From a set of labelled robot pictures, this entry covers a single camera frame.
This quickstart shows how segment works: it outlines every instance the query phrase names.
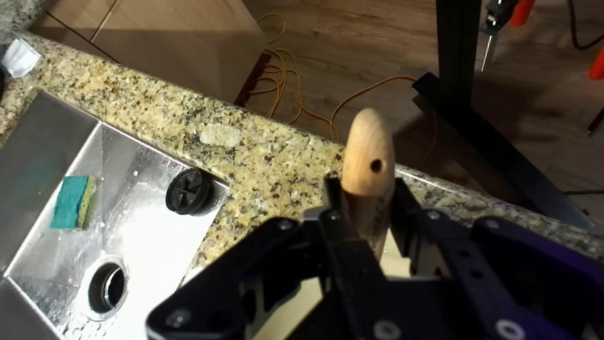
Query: black drain stopper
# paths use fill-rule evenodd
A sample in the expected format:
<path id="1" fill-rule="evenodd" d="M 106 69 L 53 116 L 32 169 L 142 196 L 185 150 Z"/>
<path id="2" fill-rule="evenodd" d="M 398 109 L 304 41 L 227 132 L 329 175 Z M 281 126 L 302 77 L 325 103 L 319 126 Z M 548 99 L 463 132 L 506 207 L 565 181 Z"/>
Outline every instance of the black drain stopper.
<path id="1" fill-rule="evenodd" d="M 166 205 L 176 213 L 198 213 L 212 198 L 212 175 L 189 167 L 178 173 L 166 192 Z"/>

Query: metal frame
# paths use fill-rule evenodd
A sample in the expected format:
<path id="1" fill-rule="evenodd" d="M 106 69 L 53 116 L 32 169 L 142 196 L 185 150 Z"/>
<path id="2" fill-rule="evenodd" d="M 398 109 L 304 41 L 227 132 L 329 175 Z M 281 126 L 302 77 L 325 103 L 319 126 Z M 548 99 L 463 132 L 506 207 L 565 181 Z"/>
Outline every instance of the metal frame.
<path id="1" fill-rule="evenodd" d="M 582 209 L 472 109 L 480 5 L 480 0 L 436 0 L 440 79 L 425 73 L 414 82 L 415 90 L 525 196 L 527 207 L 576 226 L 593 226 Z"/>
<path id="2" fill-rule="evenodd" d="M 274 217 L 178 288 L 147 317 L 147 336 L 253 337 L 300 283 L 323 298 L 289 337 L 570 340 L 604 337 L 604 266 L 525 226 L 481 217 L 472 230 L 423 209 L 397 179 L 391 232 L 415 277 L 389 279 L 351 228 L 338 177 L 329 207 Z"/>

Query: wire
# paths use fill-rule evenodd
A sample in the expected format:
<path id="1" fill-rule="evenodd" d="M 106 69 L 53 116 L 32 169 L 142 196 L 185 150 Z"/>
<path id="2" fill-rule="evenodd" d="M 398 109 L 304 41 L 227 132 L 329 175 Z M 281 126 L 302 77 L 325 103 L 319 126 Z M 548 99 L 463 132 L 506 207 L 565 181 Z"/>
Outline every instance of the wire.
<path id="1" fill-rule="evenodd" d="M 285 24 L 283 16 L 281 16 L 281 14 L 276 14 L 276 13 L 259 16 L 257 20 L 261 22 L 261 20 L 270 20 L 270 18 L 278 18 L 278 20 L 281 22 L 280 33 L 268 41 L 268 43 L 274 43 L 274 41 L 278 41 L 280 37 L 283 37 L 287 24 Z M 359 96 L 363 96 L 363 94 L 366 94 L 366 92 L 370 92 L 370 90 L 374 90 L 374 88 L 378 88 L 378 86 L 383 86 L 383 84 L 387 84 L 387 82 L 391 82 L 391 81 L 398 81 L 398 79 L 415 81 L 415 77 L 410 77 L 410 75 L 385 77 L 385 79 L 381 79 L 381 81 L 378 81 L 378 82 L 372 82 L 372 84 L 368 84 L 368 86 L 353 92 L 351 96 L 347 96 L 346 99 L 342 99 L 342 101 L 332 109 L 332 113 L 330 113 L 329 116 L 325 116 L 323 113 L 317 113 L 317 111 L 310 109 L 310 107 L 304 103 L 304 98 L 302 98 L 302 92 L 304 92 L 304 90 L 302 90 L 302 73 L 300 73 L 297 67 L 293 67 L 293 65 L 298 64 L 295 52 L 291 52 L 291 50 L 287 50 L 287 48 L 283 48 L 283 47 L 266 48 L 266 52 L 270 52 L 272 56 L 276 56 L 276 64 L 266 64 L 264 75 L 259 79 L 259 82 L 268 81 L 268 82 L 274 82 L 274 86 L 270 86 L 270 88 L 257 88 L 257 90 L 251 90 L 249 94 L 268 94 L 268 92 L 276 92 L 276 99 L 274 99 L 272 107 L 270 107 L 268 113 L 266 113 L 268 116 L 274 116 L 276 111 L 278 111 L 278 107 L 280 107 L 280 103 L 281 103 L 281 98 L 283 98 L 283 94 L 285 94 L 285 86 L 287 86 L 287 82 L 289 82 L 289 75 L 293 75 L 293 77 L 295 77 L 295 86 L 297 86 L 297 90 L 295 90 L 297 113 L 295 113 L 295 116 L 289 118 L 287 122 L 293 124 L 293 122 L 297 122 L 302 115 L 308 115 L 308 116 L 312 116 L 312 118 L 317 118 L 317 120 L 329 124 L 332 139 L 336 139 L 336 116 L 338 116 L 338 113 L 340 113 L 351 99 L 355 99 L 355 98 L 359 98 Z M 431 135 L 427 152 L 421 156 L 419 166 L 425 166 L 427 160 L 431 158 L 432 150 L 436 149 L 436 141 L 438 141 L 438 118 L 436 118 L 436 113 L 432 113 L 432 115 L 434 115 L 434 116 L 432 116 L 432 135 Z"/>
<path id="2" fill-rule="evenodd" d="M 349 98 L 342 99 L 342 101 L 336 105 L 336 109 L 330 113 L 332 137 L 336 135 L 336 124 L 334 124 L 336 115 L 340 113 L 340 109 L 342 109 L 346 103 L 349 103 L 351 99 L 355 99 L 355 98 L 359 98 L 359 96 L 363 96 L 363 94 L 366 94 L 366 92 L 370 92 L 370 90 L 374 90 L 374 88 L 378 88 L 378 86 L 381 86 L 381 84 L 387 84 L 387 82 L 391 82 L 391 81 L 395 81 L 395 79 L 415 81 L 415 77 L 410 77 L 410 75 L 393 75 L 393 77 L 381 79 L 381 81 L 378 81 L 378 82 L 374 82 L 374 84 L 368 84 L 368 86 L 357 90 L 355 94 L 351 94 Z"/>
<path id="3" fill-rule="evenodd" d="M 578 37 L 578 16 L 574 11 L 574 0 L 566 0 L 568 1 L 568 16 L 570 16 L 570 37 L 572 37 L 572 45 L 580 50 L 587 50 L 591 47 L 595 47 L 597 43 L 604 41 L 604 33 L 600 33 L 599 37 L 595 37 L 593 41 L 582 45 L 580 37 Z"/>

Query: green sponge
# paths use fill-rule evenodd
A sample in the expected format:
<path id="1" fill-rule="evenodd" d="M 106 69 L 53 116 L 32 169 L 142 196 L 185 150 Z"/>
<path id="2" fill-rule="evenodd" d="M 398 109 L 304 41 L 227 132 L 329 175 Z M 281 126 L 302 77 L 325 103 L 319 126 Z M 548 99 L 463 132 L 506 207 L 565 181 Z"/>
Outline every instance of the green sponge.
<path id="1" fill-rule="evenodd" d="M 95 177 L 66 175 L 59 190 L 51 228 L 81 228 L 95 190 Z"/>

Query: sink basin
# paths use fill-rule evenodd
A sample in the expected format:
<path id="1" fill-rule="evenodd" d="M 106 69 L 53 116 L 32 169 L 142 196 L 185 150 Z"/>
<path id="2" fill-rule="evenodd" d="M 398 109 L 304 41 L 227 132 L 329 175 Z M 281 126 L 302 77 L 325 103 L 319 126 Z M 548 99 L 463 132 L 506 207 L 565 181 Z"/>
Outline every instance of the sink basin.
<path id="1" fill-rule="evenodd" d="M 2 337 L 146 337 L 229 196 L 212 177 L 196 215 L 166 207 L 189 167 L 40 92 L 0 149 Z M 85 228 L 51 228 L 64 175 L 95 175 Z"/>

